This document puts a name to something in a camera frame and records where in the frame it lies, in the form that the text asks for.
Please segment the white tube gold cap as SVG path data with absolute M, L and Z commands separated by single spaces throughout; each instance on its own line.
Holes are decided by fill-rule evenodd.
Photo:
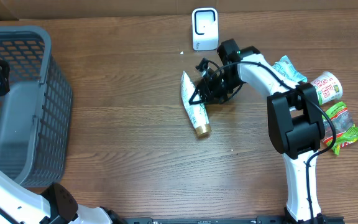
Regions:
M 181 99 L 187 115 L 193 125 L 196 135 L 200 138 L 211 133 L 211 126 L 204 104 L 191 105 L 189 100 L 195 91 L 195 86 L 188 74 L 183 71 L 181 76 Z

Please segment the teal white pouch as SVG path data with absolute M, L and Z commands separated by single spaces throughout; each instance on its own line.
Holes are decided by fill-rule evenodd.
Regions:
M 306 83 L 308 81 L 304 75 L 295 69 L 287 55 L 284 55 L 279 61 L 275 62 L 272 67 L 285 78 L 294 82 Z

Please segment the cup noodles container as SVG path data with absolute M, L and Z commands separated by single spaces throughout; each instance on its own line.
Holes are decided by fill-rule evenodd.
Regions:
M 313 80 L 311 84 L 317 92 L 320 105 L 332 100 L 338 100 L 343 95 L 343 88 L 340 81 L 331 72 L 323 72 L 318 78 Z

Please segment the green snack packet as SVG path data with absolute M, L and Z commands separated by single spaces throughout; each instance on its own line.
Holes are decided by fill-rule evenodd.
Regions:
M 355 125 L 352 115 L 343 101 L 330 107 L 326 114 L 336 130 L 336 141 L 332 150 L 338 156 L 341 148 L 358 141 L 358 126 Z

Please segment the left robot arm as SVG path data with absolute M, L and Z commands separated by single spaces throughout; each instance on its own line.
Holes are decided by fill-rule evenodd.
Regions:
M 121 223 L 60 184 L 73 91 L 54 59 L 0 57 L 0 223 Z

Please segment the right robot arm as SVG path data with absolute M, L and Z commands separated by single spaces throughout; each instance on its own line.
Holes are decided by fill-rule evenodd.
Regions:
M 270 141 L 285 163 L 285 222 L 327 223 L 316 193 L 316 160 L 324 124 L 314 87 L 285 78 L 254 46 L 240 49 L 234 39 L 229 39 L 221 43 L 217 53 L 221 66 L 210 68 L 212 61 L 206 58 L 196 66 L 201 80 L 189 103 L 223 104 L 244 84 L 257 90 L 267 100 Z

